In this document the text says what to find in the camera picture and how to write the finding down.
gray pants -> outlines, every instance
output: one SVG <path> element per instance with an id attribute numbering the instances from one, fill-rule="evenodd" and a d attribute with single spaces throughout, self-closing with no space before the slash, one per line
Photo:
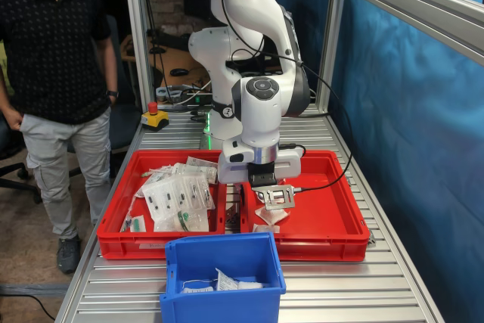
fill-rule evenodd
<path id="1" fill-rule="evenodd" d="M 53 231 L 60 238 L 77 235 L 69 193 L 68 141 L 72 141 L 76 149 L 85 178 L 93 224 L 110 192 L 110 112 L 109 108 L 97 119 L 79 125 L 55 123 L 33 115 L 23 117 L 20 131 L 29 151 L 27 166 L 33 168 Z"/>

blue plastic box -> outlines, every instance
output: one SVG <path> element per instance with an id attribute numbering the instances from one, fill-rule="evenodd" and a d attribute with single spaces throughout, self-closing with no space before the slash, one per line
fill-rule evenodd
<path id="1" fill-rule="evenodd" d="M 163 323 L 277 323 L 286 283 L 272 233 L 226 234 L 182 238 L 169 242 L 166 292 L 160 295 Z M 182 293 L 202 288 L 220 269 L 239 281 L 257 281 L 264 288 Z"/>

office chair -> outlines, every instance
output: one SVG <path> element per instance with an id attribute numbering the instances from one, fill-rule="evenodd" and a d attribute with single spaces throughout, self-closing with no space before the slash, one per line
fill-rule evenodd
<path id="1" fill-rule="evenodd" d="M 114 17 L 108 16 L 107 21 L 111 29 L 111 39 L 113 40 L 118 70 L 119 97 L 116 101 L 116 105 L 111 111 L 109 131 L 111 150 L 115 151 L 117 149 L 128 147 L 131 144 L 141 120 L 141 111 L 135 106 L 135 96 L 133 95 L 132 87 L 129 84 L 124 72 L 121 53 L 119 50 L 118 27 L 116 20 Z M 74 147 L 71 143 L 69 143 L 67 150 L 70 153 L 75 153 Z M 111 152 L 111 178 L 116 176 L 116 171 L 121 167 L 125 155 L 126 153 L 114 154 Z M 81 174 L 81 169 L 75 168 L 69 172 L 69 177 L 73 177 L 78 174 Z"/>
<path id="2" fill-rule="evenodd" d="M 0 151 L 3 151 L 10 141 L 11 130 L 8 127 L 7 122 L 0 116 Z M 27 180 L 29 178 L 29 173 L 23 163 L 13 164 L 11 166 L 3 166 L 0 168 L 0 188 L 10 188 L 17 189 L 18 191 L 30 191 L 33 192 L 33 200 L 35 204 L 42 203 L 42 198 L 37 190 L 37 187 L 33 185 L 27 185 L 25 183 L 19 183 L 14 181 L 9 181 L 8 179 L 3 179 L 4 175 L 18 170 L 17 175 L 20 179 Z"/>

patterned shirt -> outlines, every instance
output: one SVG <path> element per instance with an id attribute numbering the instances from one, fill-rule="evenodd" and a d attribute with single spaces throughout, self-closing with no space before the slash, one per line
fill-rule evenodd
<path id="1" fill-rule="evenodd" d="M 101 0 L 0 0 L 12 106 L 66 124 L 109 107 L 92 39 L 110 36 Z"/>

red tray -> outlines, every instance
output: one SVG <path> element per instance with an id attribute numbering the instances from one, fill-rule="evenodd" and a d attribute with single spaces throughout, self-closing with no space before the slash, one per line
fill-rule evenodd
<path id="1" fill-rule="evenodd" d="M 147 178 L 141 174 L 150 168 L 186 163 L 188 157 L 217 162 L 220 151 L 137 151 L 123 173 L 116 192 L 98 228 L 101 252 L 106 259 L 164 259 L 165 244 L 177 238 L 202 234 L 225 233 L 226 185 L 210 185 L 210 193 L 216 205 L 208 211 L 209 232 L 153 232 L 154 222 L 144 198 L 137 198 L 132 216 L 144 216 L 146 230 L 152 232 L 119 232 L 128 212 L 132 197 Z"/>
<path id="2" fill-rule="evenodd" d="M 332 151 L 308 151 L 301 159 L 302 174 L 287 179 L 294 187 L 318 187 L 334 181 L 343 172 Z M 263 207 L 248 183 L 244 184 L 240 232 L 253 225 L 266 225 L 254 211 Z M 275 234 L 281 260 L 362 261 L 370 232 L 346 178 L 319 191 L 294 196 L 295 208 L 277 225 Z"/>

